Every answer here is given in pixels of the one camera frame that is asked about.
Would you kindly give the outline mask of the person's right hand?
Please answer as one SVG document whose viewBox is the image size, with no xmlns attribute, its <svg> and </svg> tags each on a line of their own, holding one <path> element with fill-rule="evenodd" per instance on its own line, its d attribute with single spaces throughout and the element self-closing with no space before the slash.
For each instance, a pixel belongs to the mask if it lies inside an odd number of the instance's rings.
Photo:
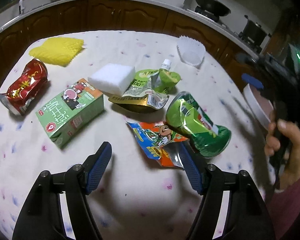
<svg viewBox="0 0 300 240">
<path fill-rule="evenodd" d="M 276 129 L 288 139 L 283 157 L 286 161 L 285 168 L 279 176 L 279 181 L 276 183 L 276 188 L 283 191 L 300 179 L 300 129 L 293 122 L 282 119 L 275 120 L 275 117 L 276 113 L 272 111 L 269 116 L 270 124 L 268 126 L 264 153 L 270 157 L 282 148 L 281 142 L 274 136 Z"/>
</svg>

